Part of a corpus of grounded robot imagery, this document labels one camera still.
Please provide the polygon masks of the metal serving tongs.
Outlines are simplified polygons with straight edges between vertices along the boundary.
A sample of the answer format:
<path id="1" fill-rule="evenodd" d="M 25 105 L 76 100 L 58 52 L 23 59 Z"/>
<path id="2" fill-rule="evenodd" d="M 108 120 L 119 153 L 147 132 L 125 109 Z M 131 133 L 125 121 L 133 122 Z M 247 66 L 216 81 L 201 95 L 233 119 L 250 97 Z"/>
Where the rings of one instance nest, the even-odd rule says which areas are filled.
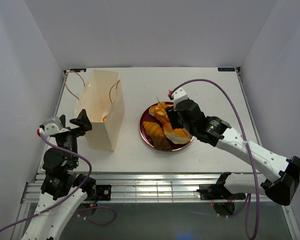
<path id="1" fill-rule="evenodd" d="M 164 109 L 173 106 L 172 104 L 166 104 L 164 101 L 159 101 L 159 99 L 157 99 L 157 101 L 158 101 L 158 104 L 157 104 L 157 105 L 162 106 Z M 192 136 L 187 130 L 185 130 L 184 128 L 181 128 L 181 129 L 182 129 L 186 134 L 189 134 L 189 135 L 193 138 L 193 136 Z"/>

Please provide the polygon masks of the long braided orange bread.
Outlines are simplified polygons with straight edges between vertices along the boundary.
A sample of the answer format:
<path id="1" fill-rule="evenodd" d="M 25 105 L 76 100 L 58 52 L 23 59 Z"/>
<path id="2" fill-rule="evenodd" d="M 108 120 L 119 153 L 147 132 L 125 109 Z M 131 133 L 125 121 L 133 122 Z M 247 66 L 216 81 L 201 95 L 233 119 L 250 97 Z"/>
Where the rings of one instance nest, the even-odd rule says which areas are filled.
<path id="1" fill-rule="evenodd" d="M 165 123 L 170 122 L 165 109 L 161 105 L 152 106 L 148 112 L 151 116 L 155 117 L 163 125 Z"/>

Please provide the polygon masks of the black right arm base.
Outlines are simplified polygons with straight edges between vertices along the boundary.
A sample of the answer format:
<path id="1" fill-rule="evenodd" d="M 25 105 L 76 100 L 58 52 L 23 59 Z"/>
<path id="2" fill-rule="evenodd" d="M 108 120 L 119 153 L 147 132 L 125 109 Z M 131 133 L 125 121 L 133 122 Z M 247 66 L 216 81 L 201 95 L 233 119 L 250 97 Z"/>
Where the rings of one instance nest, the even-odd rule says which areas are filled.
<path id="1" fill-rule="evenodd" d="M 232 193 L 223 184 L 200 184 L 196 190 L 200 194 L 201 200 L 229 200 Z"/>

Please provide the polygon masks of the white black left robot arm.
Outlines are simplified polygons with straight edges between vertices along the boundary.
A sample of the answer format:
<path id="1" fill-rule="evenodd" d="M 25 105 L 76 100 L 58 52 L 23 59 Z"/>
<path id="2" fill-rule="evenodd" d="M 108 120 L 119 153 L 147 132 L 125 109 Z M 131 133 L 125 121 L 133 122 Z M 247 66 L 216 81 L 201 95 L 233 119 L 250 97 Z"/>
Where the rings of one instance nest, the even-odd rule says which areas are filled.
<path id="1" fill-rule="evenodd" d="M 67 127 L 66 117 L 61 115 L 37 130 L 49 149 L 43 156 L 45 178 L 35 216 L 22 236 L 24 240 L 58 240 L 77 207 L 96 195 L 96 181 L 89 174 L 72 173 L 81 159 L 77 138 L 92 130 L 92 124 L 85 109 L 69 122 L 76 127 Z"/>

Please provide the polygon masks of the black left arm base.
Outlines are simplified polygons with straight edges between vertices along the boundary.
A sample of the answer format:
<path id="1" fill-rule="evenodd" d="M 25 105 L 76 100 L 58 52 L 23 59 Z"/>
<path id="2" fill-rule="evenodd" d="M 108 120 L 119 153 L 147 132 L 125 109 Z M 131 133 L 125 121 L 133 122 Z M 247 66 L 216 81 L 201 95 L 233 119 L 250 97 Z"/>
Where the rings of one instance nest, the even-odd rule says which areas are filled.
<path id="1" fill-rule="evenodd" d="M 88 196 L 89 201 L 110 201 L 112 194 L 112 186 L 106 185 L 95 185 Z"/>

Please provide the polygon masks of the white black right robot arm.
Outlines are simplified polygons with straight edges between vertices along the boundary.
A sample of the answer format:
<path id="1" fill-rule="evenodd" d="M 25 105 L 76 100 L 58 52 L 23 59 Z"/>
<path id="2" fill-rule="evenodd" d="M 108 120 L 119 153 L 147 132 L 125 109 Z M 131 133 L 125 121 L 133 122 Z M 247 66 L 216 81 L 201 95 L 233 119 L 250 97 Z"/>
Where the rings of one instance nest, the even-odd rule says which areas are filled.
<path id="1" fill-rule="evenodd" d="M 246 141 L 229 123 L 205 116 L 191 99 L 165 109 L 173 129 L 185 128 L 199 141 L 226 151 L 259 172 L 256 177 L 223 172 L 216 183 L 200 188 L 207 199 L 229 199 L 244 194 L 260 194 L 273 202 L 290 205 L 300 184 L 300 158 L 275 154 L 253 141 Z"/>

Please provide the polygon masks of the white paper bag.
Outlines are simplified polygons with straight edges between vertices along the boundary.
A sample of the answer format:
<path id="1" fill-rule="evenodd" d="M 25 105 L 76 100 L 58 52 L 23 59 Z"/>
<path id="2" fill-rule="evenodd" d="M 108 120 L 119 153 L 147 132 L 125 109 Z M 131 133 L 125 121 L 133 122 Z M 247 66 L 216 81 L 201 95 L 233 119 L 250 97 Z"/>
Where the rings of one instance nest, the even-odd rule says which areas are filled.
<path id="1" fill-rule="evenodd" d="M 125 114 L 122 82 L 118 72 L 93 70 L 88 81 L 83 80 L 83 90 L 75 94 L 67 83 L 68 92 L 77 99 L 74 116 L 86 110 L 92 130 L 85 134 L 89 146 L 96 150 L 114 152 Z"/>

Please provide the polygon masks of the large round orange bun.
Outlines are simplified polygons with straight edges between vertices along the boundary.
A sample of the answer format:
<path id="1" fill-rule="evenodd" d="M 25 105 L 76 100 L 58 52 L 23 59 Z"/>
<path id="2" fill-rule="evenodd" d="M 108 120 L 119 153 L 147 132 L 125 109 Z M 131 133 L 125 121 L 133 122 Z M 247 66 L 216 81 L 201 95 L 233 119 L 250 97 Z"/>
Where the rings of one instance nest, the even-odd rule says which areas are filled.
<path id="1" fill-rule="evenodd" d="M 173 129 L 169 122 L 163 125 L 163 133 L 168 140 L 176 145 L 184 145 L 192 140 L 192 137 L 181 128 Z"/>

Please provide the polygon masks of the striped golden croissant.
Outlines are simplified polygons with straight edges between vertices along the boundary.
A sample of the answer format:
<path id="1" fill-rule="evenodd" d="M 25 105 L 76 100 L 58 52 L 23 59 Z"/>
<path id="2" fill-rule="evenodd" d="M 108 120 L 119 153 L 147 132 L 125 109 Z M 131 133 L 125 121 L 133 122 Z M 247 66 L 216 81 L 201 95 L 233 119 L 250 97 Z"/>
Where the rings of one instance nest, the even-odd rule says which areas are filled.
<path id="1" fill-rule="evenodd" d="M 148 137 L 152 138 L 165 136 L 162 127 L 156 122 L 144 121 L 142 125 Z"/>

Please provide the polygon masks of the dark brown croissant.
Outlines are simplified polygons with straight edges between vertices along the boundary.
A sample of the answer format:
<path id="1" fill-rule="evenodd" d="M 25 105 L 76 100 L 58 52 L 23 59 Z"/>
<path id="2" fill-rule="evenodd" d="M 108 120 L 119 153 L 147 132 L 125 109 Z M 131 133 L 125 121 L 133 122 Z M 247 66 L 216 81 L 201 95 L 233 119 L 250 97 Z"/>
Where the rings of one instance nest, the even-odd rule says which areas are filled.
<path id="1" fill-rule="evenodd" d="M 153 136 L 151 138 L 154 147 L 157 150 L 161 150 L 161 151 L 171 151 L 173 148 L 170 145 L 168 139 L 163 135 L 163 136 Z"/>

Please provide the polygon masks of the dark red round plate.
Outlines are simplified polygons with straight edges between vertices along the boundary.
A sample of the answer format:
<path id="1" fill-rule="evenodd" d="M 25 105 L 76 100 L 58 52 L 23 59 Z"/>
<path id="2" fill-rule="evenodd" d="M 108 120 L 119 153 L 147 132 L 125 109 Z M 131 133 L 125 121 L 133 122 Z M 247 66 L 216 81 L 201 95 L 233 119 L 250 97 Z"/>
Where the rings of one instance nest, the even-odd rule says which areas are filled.
<path id="1" fill-rule="evenodd" d="M 167 105 L 172 104 L 172 103 L 169 102 L 169 101 L 165 101 L 165 103 L 166 103 Z M 151 146 L 153 149 L 156 149 L 156 148 L 155 148 L 155 146 L 154 146 L 154 143 L 153 143 L 153 141 L 152 141 L 152 138 L 149 137 L 149 136 L 147 136 L 146 131 L 145 131 L 144 127 L 143 127 L 143 122 L 155 122 L 155 123 L 158 123 L 158 124 L 161 126 L 161 128 L 163 128 L 163 124 L 160 123 L 155 117 L 153 117 L 153 116 L 151 116 L 151 115 L 149 114 L 149 109 L 150 109 L 152 106 L 156 106 L 157 104 L 158 104 L 158 103 L 153 104 L 153 105 L 151 105 L 150 107 L 148 107 L 148 108 L 143 112 L 143 114 L 141 115 L 141 118 L 140 118 L 140 121 L 139 121 L 139 131 L 140 131 L 140 134 L 141 134 L 143 140 L 144 140 L 149 146 Z M 193 139 L 194 139 L 194 137 L 192 137 L 191 141 L 190 141 L 189 143 L 187 143 L 187 144 L 174 144 L 174 143 L 172 143 L 170 140 L 167 139 L 168 142 L 170 143 L 170 145 L 172 146 L 172 150 L 171 150 L 171 151 L 159 150 L 159 151 L 163 151 L 163 152 L 174 152 L 174 151 L 181 150 L 181 149 L 185 148 L 187 145 L 189 145 L 189 144 L 193 141 Z"/>

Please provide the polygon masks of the blue label sticker left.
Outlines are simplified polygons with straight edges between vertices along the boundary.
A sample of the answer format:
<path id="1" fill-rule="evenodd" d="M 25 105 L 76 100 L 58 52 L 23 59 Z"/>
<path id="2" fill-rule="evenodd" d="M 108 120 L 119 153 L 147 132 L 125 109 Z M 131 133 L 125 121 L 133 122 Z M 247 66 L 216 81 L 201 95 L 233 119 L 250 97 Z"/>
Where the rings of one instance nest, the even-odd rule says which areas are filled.
<path id="1" fill-rule="evenodd" d="M 85 73 L 87 71 L 86 68 L 71 68 L 70 71 L 76 72 L 76 73 Z"/>

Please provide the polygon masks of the blue label sticker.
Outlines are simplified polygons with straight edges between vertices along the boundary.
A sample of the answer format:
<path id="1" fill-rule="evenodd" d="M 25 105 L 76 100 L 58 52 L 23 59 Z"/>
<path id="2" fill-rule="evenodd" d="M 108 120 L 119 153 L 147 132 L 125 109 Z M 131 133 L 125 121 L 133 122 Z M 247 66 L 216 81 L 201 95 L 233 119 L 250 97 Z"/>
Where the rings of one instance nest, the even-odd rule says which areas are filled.
<path id="1" fill-rule="evenodd" d="M 76 73 L 85 73 L 87 71 L 86 68 L 71 68 L 70 71 L 76 72 Z"/>
<path id="2" fill-rule="evenodd" d="M 234 67 L 218 67 L 217 70 L 219 72 L 235 72 L 235 68 Z"/>

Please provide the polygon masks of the blue label sticker right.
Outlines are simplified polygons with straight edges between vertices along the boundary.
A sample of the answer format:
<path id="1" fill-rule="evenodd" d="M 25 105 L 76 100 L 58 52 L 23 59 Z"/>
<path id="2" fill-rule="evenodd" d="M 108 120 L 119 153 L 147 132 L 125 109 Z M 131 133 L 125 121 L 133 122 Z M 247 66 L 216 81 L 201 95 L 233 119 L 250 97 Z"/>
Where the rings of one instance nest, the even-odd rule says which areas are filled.
<path id="1" fill-rule="evenodd" d="M 235 68 L 234 67 L 218 67 L 217 70 L 219 72 L 235 72 Z"/>

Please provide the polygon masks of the aluminium front frame rail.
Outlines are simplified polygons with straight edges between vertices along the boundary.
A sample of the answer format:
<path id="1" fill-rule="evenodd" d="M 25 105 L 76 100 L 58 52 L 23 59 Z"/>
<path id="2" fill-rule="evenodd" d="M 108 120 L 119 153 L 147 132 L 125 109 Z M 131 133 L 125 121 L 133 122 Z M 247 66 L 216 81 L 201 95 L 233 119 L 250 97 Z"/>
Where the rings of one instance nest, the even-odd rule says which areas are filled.
<path id="1" fill-rule="evenodd" d="M 221 173 L 164 173 L 164 174 L 119 174 L 92 173 L 96 185 L 111 185 L 110 200 L 113 204 L 123 203 L 196 203 L 221 202 L 222 200 L 201 199 L 199 189 L 208 189 L 217 183 Z M 21 203 L 37 203 L 45 175 L 38 173 L 27 183 Z M 255 200 L 256 186 L 252 173 L 232 173 L 224 186 L 232 194 L 252 194 Z"/>

